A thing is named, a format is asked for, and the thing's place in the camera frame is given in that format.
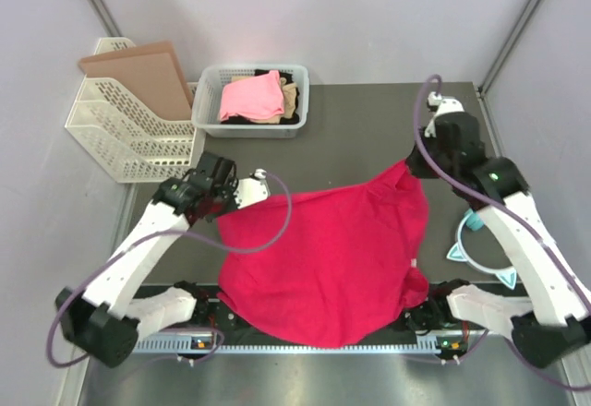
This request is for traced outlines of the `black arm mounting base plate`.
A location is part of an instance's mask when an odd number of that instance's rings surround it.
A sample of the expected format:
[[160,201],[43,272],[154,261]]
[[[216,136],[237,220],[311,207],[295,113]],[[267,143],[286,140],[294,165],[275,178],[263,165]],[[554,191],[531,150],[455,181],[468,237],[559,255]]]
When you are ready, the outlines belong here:
[[346,340],[342,345],[330,344],[326,335],[319,339],[312,339],[312,328],[317,327],[324,332],[328,322],[320,316],[310,319],[311,326],[296,328],[295,332],[303,340],[284,340],[267,334],[255,328],[243,317],[234,313],[230,307],[217,299],[205,299],[211,295],[213,286],[202,286],[197,304],[197,313],[188,322],[190,326],[204,328],[210,326],[219,329],[224,334],[224,344],[227,346],[304,346],[322,350],[357,349],[363,346],[393,346],[417,344],[421,337],[437,337],[436,347],[443,350],[465,349],[473,336],[482,328],[469,322],[444,323],[442,311],[426,301],[412,309],[406,309],[393,322],[378,328],[369,334]]

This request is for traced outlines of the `red t shirt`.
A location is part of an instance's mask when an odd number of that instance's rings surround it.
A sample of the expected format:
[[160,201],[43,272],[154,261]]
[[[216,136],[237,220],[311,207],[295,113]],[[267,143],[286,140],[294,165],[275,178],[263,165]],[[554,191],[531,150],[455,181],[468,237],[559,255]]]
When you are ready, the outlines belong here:
[[426,299],[416,259],[427,224],[427,199],[403,162],[359,185],[270,197],[219,219],[232,247],[219,296],[284,340],[303,340],[295,329],[320,316],[328,325],[310,337],[342,345]]

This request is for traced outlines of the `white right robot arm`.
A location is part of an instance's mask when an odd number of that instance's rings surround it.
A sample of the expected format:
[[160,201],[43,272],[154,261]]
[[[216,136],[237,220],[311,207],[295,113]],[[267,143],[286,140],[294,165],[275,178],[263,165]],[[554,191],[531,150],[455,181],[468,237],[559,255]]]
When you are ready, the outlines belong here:
[[493,234],[525,287],[517,302],[455,280],[440,287],[431,317],[442,328],[464,320],[505,338],[518,356],[543,369],[590,343],[590,291],[578,282],[545,228],[516,164],[489,156],[477,119],[464,111],[435,113],[414,129],[406,159],[420,179],[440,178]]

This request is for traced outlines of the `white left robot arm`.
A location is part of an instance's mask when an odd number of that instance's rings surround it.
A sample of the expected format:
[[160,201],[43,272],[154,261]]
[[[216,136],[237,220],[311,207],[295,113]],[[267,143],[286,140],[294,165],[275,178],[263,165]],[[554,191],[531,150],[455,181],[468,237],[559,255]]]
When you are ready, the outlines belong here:
[[134,296],[163,254],[196,221],[234,204],[237,184],[235,162],[209,152],[183,177],[162,182],[105,267],[80,288],[65,288],[57,295],[51,330],[60,330],[67,341],[114,368],[151,334],[181,323],[203,327],[210,308],[186,282],[150,298]]

